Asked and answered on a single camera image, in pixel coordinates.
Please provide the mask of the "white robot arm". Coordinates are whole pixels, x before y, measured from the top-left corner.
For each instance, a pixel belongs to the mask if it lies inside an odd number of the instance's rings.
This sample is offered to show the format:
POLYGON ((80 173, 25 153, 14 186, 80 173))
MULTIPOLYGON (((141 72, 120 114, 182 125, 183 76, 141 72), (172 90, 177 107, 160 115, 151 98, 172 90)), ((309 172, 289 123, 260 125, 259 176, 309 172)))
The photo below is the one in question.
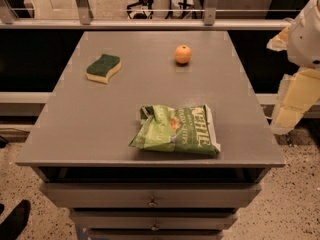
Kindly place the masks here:
POLYGON ((267 48, 286 51, 299 69, 280 81, 272 112, 274 134, 289 133, 320 99, 320 0, 309 0, 291 25, 269 40, 267 48))

